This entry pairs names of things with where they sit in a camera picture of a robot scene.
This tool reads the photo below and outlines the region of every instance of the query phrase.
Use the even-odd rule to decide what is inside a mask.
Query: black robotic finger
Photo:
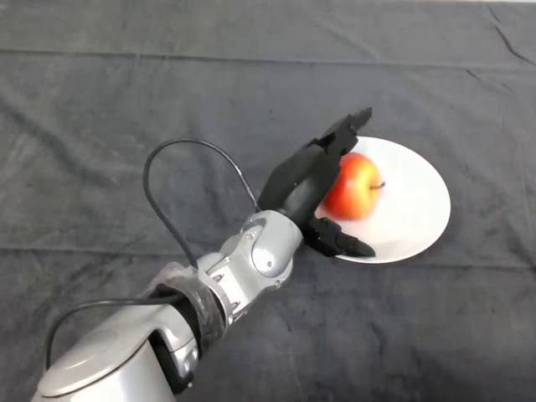
[[[341,227],[328,218],[313,218],[303,230],[306,245],[326,257],[375,257],[374,249],[363,241],[344,234]]]

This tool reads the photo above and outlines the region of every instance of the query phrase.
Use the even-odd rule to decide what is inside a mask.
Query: apple
[[[360,153],[349,153],[341,159],[341,172],[323,207],[336,219],[367,218],[384,185],[374,162]]]

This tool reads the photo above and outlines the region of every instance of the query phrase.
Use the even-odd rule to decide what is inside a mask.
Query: white plate
[[[451,215],[451,198],[441,175],[421,155],[391,141],[360,137],[352,152],[376,163],[385,187],[372,215],[337,223],[344,233],[373,247],[376,256],[338,258],[380,264],[409,258],[433,245]],[[322,208],[317,216],[325,216]]]

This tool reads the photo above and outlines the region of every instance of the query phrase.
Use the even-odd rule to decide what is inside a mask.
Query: apple stem
[[[382,187],[385,186],[385,182],[382,182],[379,186],[371,186],[371,190],[380,190]]]

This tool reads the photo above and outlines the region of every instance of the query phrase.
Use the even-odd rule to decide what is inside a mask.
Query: prosthetic hand
[[[83,337],[39,382],[34,402],[174,401],[198,361],[265,291],[289,278],[303,242],[326,256],[374,256],[315,211],[334,184],[342,155],[357,143],[367,109],[334,125],[281,163],[240,233],[219,252],[167,265],[145,297],[168,304],[123,307]]]

